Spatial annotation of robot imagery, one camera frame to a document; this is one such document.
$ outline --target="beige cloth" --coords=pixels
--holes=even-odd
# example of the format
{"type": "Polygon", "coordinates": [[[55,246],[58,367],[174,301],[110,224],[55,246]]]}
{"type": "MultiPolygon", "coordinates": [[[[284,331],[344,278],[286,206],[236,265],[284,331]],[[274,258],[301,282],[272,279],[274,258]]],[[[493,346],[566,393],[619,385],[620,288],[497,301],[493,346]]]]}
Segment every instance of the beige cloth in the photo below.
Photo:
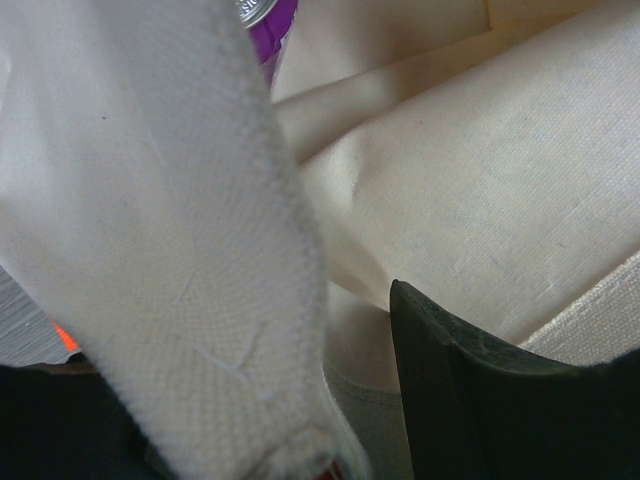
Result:
{"type": "MultiPolygon", "coordinates": [[[[371,18],[360,23],[349,7],[341,16],[333,2],[309,3],[276,109],[320,219],[330,278],[355,294],[330,290],[329,381],[338,372],[351,383],[338,400],[345,412],[369,412],[350,418],[386,472],[377,459],[406,447],[367,439],[393,423],[393,402],[372,408],[353,391],[397,392],[381,320],[394,278],[560,360],[597,362],[640,344],[637,260],[624,263],[640,248],[640,4],[489,0],[481,17],[476,3],[458,2],[490,30],[469,28],[420,53],[406,46],[414,55],[385,65],[378,57],[364,72],[359,62],[375,57],[382,30],[367,30],[371,18]],[[346,45],[305,41],[337,28],[346,45]],[[368,314],[371,305],[380,310],[368,314]]],[[[388,35],[410,43],[412,25],[388,35]]]]}

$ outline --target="silver can rim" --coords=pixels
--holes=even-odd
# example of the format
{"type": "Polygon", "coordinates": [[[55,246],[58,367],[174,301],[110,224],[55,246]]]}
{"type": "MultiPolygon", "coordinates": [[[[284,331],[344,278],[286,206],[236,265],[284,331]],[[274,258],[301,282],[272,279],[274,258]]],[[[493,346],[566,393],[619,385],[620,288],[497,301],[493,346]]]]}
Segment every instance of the silver can rim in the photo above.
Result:
{"type": "Polygon", "coordinates": [[[248,4],[250,1],[251,0],[235,0],[236,6],[240,12],[240,20],[246,29],[254,27],[264,20],[264,18],[271,13],[273,7],[276,6],[276,3],[278,3],[278,0],[256,0],[255,5],[248,9],[247,14],[243,16],[243,4],[248,4]]]}

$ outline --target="gray surface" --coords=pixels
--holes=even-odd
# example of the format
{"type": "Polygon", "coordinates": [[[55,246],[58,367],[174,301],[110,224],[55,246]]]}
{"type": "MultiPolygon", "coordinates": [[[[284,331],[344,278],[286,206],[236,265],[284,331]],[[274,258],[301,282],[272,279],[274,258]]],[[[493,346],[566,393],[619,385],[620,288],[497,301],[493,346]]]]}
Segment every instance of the gray surface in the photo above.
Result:
{"type": "Polygon", "coordinates": [[[62,363],[68,356],[51,320],[0,267],[0,364],[62,363]]]}

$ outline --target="can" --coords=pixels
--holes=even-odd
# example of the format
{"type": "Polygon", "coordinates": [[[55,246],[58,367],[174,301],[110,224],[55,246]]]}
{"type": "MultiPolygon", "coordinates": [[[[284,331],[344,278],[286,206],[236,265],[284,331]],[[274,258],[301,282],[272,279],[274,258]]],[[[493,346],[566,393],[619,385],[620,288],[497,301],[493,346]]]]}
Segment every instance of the can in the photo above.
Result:
{"type": "Polygon", "coordinates": [[[284,48],[293,27],[298,0],[235,0],[240,20],[262,66],[265,80],[273,85],[284,48]]]}

